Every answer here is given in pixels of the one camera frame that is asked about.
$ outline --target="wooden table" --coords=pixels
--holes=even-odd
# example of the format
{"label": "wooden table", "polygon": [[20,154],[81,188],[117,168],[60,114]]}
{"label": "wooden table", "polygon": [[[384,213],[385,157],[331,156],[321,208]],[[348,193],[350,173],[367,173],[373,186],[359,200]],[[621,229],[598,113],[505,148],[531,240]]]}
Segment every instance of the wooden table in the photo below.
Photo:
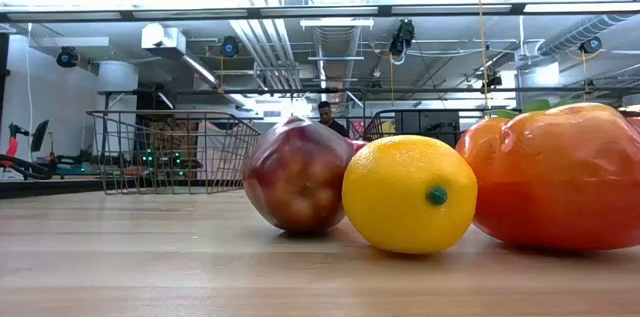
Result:
{"label": "wooden table", "polygon": [[0,316],[640,316],[640,250],[400,257],[288,238],[242,192],[0,201]]}

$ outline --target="wire basket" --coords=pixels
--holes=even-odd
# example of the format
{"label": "wire basket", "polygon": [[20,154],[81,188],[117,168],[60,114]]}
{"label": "wire basket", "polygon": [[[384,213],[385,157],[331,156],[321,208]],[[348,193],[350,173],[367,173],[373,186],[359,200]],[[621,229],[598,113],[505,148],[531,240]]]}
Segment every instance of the wire basket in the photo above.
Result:
{"label": "wire basket", "polygon": [[241,189],[260,132],[217,111],[89,111],[107,194],[212,194]]}
{"label": "wire basket", "polygon": [[380,111],[365,127],[362,139],[371,142],[384,137],[409,134],[439,139],[455,147],[463,133],[460,131],[460,112],[478,111],[461,109]]}

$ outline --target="yellow lemon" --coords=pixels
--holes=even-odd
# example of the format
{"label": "yellow lemon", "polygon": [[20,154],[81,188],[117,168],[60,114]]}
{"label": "yellow lemon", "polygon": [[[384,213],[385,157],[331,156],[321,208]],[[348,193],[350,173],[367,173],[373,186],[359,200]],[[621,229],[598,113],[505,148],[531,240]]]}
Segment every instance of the yellow lemon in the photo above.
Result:
{"label": "yellow lemon", "polygon": [[477,192],[471,167],[453,148],[428,137],[395,136],[353,157],[342,201],[373,246],[427,254],[460,240],[473,220]]}

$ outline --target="white wall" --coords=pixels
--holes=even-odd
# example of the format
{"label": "white wall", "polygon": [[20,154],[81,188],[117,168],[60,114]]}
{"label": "white wall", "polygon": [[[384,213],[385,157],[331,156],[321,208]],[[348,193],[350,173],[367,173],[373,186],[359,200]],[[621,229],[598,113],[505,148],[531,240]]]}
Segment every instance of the white wall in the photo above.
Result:
{"label": "white wall", "polygon": [[[9,145],[9,124],[15,123],[29,129],[29,98],[27,84],[27,38],[14,35],[9,40],[7,68],[11,75],[6,79],[0,151]],[[53,132],[56,154],[77,155],[81,147],[94,140],[93,119],[86,111],[96,108],[98,77],[80,68],[64,69],[53,57],[34,49],[29,50],[29,70],[33,101],[33,129],[49,119],[48,132]],[[85,129],[84,146],[82,144]],[[29,159],[27,138],[18,136],[20,147],[17,157]],[[33,157],[49,153],[51,139],[45,137],[42,150]]]}

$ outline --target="man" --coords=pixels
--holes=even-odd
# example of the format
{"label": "man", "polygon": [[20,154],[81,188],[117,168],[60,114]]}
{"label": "man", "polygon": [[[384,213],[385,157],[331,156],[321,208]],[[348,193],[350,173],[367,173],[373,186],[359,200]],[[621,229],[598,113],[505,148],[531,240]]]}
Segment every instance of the man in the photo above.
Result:
{"label": "man", "polygon": [[343,125],[336,122],[331,115],[331,104],[327,101],[318,103],[318,112],[320,113],[320,123],[336,131],[342,137],[349,138],[349,132]]}

